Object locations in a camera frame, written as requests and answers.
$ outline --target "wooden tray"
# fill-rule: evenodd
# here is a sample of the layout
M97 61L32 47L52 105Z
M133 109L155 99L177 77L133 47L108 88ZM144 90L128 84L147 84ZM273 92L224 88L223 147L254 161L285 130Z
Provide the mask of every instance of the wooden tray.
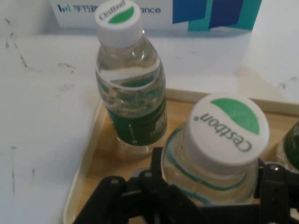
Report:
M168 128L166 136L187 120L194 103L205 95L198 92L167 90ZM298 120L299 105L265 100L254 101L266 112L270 126L269 146L261 158L265 161L274 161L277 143ZM106 115L104 105L100 104L89 146L75 174L65 206L64 224L73 222L102 178L120 175L127 180L135 170L149 167L150 156L140 160L130 160L117 149L117 143L111 120Z

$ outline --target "black plastic part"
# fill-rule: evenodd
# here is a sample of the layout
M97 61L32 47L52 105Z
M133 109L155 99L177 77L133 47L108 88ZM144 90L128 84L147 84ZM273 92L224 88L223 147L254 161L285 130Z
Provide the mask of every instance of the black plastic part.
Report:
M150 170L153 175L162 176L161 160L163 147L155 147L151 157Z
M299 208L299 175L259 160L255 198L260 204L198 208L177 186L162 178L162 147L154 148L150 170L125 182L104 178L75 224L127 224L142 216L147 224L299 224L290 207Z
M141 172L139 180L148 200L163 213L164 219L168 219L169 223L208 223L198 207L177 186L168 185L159 176L152 175L150 170Z
M261 159L258 159L258 176L257 176L256 190L253 194L254 198L260 198L264 166L265 163Z
M260 197L261 224L289 224L289 195L283 166L274 163L264 166Z
M124 192L126 181L119 176L104 178L90 196L74 224L104 224L113 215L110 208Z
M200 208L209 224L258 224L259 205L241 204Z
M289 189L290 207L299 209L299 175L287 172L286 182Z

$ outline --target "water bottle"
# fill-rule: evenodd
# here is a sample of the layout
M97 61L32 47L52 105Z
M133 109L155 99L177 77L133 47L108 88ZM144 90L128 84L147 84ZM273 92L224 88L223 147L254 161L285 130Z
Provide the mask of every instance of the water bottle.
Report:
M168 138L163 177L197 205L248 202L268 141L267 119L254 102L228 93L206 96Z
M122 147L148 154L166 131L165 75L144 36L140 8L110 0L95 12L101 43L96 78Z
M299 121L278 144L277 162L294 173L299 173Z

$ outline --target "box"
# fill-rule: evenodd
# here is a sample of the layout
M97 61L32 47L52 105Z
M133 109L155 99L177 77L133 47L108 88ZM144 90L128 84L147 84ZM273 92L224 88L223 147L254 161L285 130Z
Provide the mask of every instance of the box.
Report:
M62 28L95 28L93 13L106 0L50 0ZM134 0L144 29L207 31L215 27L251 30L262 0Z

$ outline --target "white table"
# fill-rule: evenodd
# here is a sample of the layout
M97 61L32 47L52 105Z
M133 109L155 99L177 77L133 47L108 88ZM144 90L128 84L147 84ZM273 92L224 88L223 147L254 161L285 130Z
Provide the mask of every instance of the white table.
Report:
M252 33L146 34L169 88L299 103L298 11L263 0ZM47 0L0 3L1 223L62 222L99 100L98 47L94 31L60 30Z

